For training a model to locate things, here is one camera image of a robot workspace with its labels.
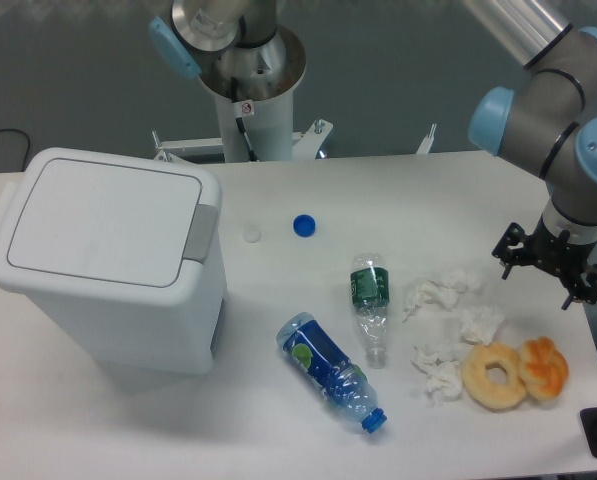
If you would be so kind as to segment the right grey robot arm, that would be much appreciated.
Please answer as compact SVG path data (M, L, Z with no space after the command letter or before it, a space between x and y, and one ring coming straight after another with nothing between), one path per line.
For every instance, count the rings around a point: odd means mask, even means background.
M518 92L489 91L470 141L543 180L549 200L532 232L512 223L493 249L506 273L534 266L559 279L573 302L597 302L597 28L576 28L547 1L466 1L471 13L529 73Z

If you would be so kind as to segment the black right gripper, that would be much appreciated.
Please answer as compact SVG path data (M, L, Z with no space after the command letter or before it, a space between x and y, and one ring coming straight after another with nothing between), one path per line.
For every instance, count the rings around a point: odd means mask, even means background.
M569 230L552 234L540 219L527 237L525 230L512 222L492 250L492 256L503 267L501 278L507 279L514 267L526 266L528 261L529 265L561 279L568 292L563 310L572 303L595 305L597 263L587 265L587 245L570 243L569 236Z

